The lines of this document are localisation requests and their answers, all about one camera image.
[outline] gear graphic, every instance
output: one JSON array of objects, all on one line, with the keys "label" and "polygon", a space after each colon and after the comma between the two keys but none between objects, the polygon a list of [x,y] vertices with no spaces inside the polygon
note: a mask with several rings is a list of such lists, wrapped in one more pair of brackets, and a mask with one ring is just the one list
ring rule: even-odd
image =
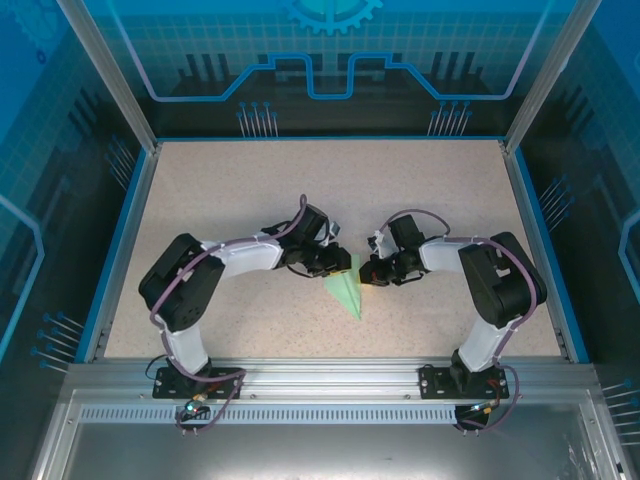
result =
[{"label": "gear graphic", "polygon": [[15,16],[22,32],[38,48],[46,47],[58,32],[58,11],[55,0],[0,0]]},{"label": "gear graphic", "polygon": [[382,0],[283,0],[289,20],[297,20],[301,28],[310,27],[314,34],[322,31],[346,34],[349,28],[360,28],[362,20],[373,18],[373,9]]}]

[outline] enclosure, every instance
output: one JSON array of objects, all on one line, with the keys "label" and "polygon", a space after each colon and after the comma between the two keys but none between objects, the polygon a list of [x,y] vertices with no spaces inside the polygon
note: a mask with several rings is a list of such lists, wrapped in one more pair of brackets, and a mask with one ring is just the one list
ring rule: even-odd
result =
[{"label": "enclosure", "polygon": [[[638,20],[621,0],[0,4],[6,478],[635,478]],[[142,278],[177,235],[253,235],[302,193],[356,270],[407,208],[515,235],[547,300],[505,350],[522,398],[500,428],[421,398],[473,326],[464,276],[345,301],[284,268],[219,284],[204,346],[247,374],[211,431],[172,427]]]}]

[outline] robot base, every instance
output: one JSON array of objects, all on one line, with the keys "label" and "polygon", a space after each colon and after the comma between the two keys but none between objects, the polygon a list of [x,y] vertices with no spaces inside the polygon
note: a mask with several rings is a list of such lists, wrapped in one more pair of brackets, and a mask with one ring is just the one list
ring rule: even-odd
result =
[{"label": "robot base", "polygon": [[420,397],[423,400],[493,400],[497,396],[496,391],[487,382],[496,380],[500,385],[500,399],[509,398],[504,370],[488,368],[471,375],[474,381],[469,382],[464,393],[460,393],[451,375],[451,367],[425,365],[418,370]]},{"label": "robot base", "polygon": [[[239,368],[211,368],[207,371],[208,377],[220,377],[240,371]],[[181,375],[173,366],[159,368],[156,372],[156,380],[153,386],[152,397],[157,399],[188,400],[203,392],[207,392],[209,400],[226,400],[231,395],[236,379],[220,383],[200,383]],[[233,396],[240,398],[238,389]]]}]

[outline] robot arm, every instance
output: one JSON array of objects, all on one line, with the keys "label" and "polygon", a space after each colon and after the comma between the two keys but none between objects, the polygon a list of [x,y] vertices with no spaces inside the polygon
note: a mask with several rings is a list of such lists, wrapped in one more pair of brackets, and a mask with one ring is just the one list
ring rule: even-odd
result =
[{"label": "robot arm", "polygon": [[[272,239],[282,222],[258,232],[252,241],[221,246],[201,261],[167,297],[157,320],[164,324],[175,360],[190,374],[206,375],[209,356],[202,344],[198,321],[204,314],[218,282],[253,270],[274,270],[302,264],[309,277],[326,276],[351,268],[351,256],[334,238],[336,223],[311,205],[287,235]],[[139,292],[151,310],[176,275],[194,257],[216,245],[199,242],[189,234],[175,238],[140,283]]]},{"label": "robot arm", "polygon": [[[452,357],[451,376],[463,393],[478,376],[495,364],[514,323],[531,305],[527,281],[516,265],[499,250],[482,242],[455,242],[444,237],[426,239],[411,215],[389,224],[395,246],[381,232],[369,243],[374,249],[360,269],[365,284],[404,285],[434,271],[464,273],[477,314],[471,333]],[[491,237],[511,252],[524,266],[536,290],[536,303],[546,300],[546,286],[526,253],[513,236],[505,232]]]}]

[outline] glass panel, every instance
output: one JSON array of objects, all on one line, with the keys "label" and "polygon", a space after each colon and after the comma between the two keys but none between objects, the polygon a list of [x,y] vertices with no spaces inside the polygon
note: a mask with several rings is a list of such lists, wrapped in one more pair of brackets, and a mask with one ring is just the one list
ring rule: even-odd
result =
[{"label": "glass panel", "polygon": [[506,133],[573,0],[87,2],[160,136]]},{"label": "glass panel", "polygon": [[[640,381],[638,22],[637,3],[602,3],[522,143],[582,336],[605,387]],[[627,391],[621,386],[610,393]],[[612,403],[621,404],[614,413],[637,410],[632,395]],[[630,422],[623,418],[627,425],[620,432],[637,433],[637,415],[626,417]],[[638,461],[637,446],[630,448]]]},{"label": "glass panel", "polygon": [[0,2],[0,41],[0,465],[27,478],[140,146],[54,1]]}]

